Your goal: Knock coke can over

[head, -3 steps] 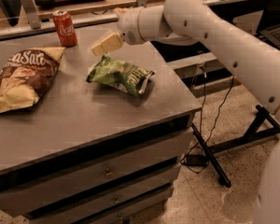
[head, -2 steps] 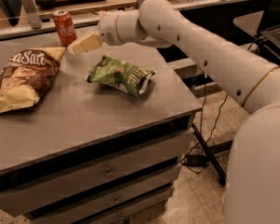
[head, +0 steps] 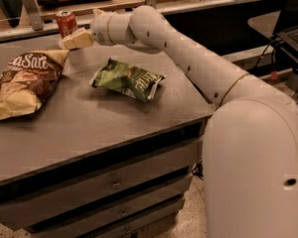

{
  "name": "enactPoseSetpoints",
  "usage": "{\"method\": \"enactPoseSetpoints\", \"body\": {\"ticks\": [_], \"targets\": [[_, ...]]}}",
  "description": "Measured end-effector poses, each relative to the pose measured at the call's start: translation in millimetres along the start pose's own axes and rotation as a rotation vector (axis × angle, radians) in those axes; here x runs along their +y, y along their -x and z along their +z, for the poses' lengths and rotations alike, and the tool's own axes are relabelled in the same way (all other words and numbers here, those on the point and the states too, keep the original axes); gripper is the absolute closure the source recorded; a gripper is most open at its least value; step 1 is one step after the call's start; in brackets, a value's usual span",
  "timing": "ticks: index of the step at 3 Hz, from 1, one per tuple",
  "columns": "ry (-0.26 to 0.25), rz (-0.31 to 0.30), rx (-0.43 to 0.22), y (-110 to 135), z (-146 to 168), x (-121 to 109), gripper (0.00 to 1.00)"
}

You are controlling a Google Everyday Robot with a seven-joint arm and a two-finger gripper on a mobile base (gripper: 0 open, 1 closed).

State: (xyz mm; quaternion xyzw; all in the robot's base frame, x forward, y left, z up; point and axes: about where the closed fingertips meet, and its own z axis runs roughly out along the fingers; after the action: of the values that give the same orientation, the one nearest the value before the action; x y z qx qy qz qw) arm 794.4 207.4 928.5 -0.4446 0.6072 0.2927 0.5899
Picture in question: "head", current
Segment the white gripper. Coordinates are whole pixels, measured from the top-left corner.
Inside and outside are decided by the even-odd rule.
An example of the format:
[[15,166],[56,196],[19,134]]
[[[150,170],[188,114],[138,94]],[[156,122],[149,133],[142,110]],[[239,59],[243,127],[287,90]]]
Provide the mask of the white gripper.
[[100,44],[105,46],[113,46],[114,41],[109,35],[109,23],[114,12],[105,12],[98,8],[92,9],[94,18],[90,23],[91,31],[80,28],[72,34],[64,37],[59,41],[59,46],[64,50],[75,50],[90,47],[93,45],[93,38]]

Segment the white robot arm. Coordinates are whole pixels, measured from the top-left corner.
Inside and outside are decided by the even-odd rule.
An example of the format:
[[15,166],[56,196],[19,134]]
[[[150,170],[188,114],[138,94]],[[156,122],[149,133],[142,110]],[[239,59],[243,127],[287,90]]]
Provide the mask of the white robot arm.
[[203,140],[209,238],[298,238],[298,105],[175,30],[156,9],[97,10],[60,42],[164,52],[217,108]]

